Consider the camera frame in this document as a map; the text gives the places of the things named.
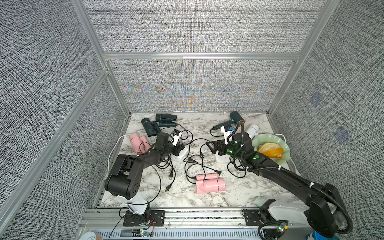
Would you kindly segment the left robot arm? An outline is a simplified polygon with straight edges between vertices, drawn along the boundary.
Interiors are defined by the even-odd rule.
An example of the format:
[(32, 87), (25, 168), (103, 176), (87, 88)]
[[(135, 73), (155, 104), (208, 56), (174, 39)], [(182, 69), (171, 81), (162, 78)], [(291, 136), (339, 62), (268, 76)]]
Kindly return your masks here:
[(120, 154), (105, 180), (105, 190), (114, 196), (125, 198), (131, 208), (149, 206), (150, 202), (144, 200), (139, 193), (143, 170), (158, 165), (170, 155), (180, 155), (183, 149), (185, 146), (178, 142), (176, 145), (160, 142), (154, 143), (142, 154)]

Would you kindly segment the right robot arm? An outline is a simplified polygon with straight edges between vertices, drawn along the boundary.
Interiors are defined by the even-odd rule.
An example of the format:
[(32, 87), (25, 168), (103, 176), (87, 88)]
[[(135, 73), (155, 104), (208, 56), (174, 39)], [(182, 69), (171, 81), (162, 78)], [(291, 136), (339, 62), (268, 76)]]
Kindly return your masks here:
[(208, 142), (207, 145), (213, 154), (228, 155), (233, 160), (239, 160), (240, 171), (254, 173), (278, 184), (308, 207), (306, 210), (300, 210), (298, 214), (283, 214), (278, 217), (271, 205), (264, 205), (265, 211), (261, 214), (264, 223), (307, 223), (315, 232), (326, 238), (353, 231), (353, 220), (335, 186), (321, 185), (281, 167), (271, 158), (256, 151), (247, 133), (235, 134), (232, 142), (228, 144), (224, 140), (218, 140)]

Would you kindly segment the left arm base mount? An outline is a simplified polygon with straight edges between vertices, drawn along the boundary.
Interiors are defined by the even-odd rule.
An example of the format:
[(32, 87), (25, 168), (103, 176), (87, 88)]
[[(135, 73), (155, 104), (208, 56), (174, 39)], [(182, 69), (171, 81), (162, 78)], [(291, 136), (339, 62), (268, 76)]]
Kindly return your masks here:
[(133, 210), (128, 208), (123, 217), (123, 226), (137, 228), (163, 227), (165, 213), (164, 210), (152, 210), (149, 206), (145, 207), (143, 214), (134, 213)]

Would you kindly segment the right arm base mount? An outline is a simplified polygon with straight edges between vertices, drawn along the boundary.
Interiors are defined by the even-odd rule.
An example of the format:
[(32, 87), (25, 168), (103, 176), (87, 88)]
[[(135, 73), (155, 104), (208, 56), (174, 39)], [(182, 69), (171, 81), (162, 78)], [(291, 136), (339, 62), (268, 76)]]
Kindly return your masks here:
[(288, 229), (288, 221), (276, 220), (269, 212), (275, 199), (268, 199), (259, 209), (242, 209), (241, 215), (247, 226), (258, 226), (258, 236), (261, 240), (278, 240)]

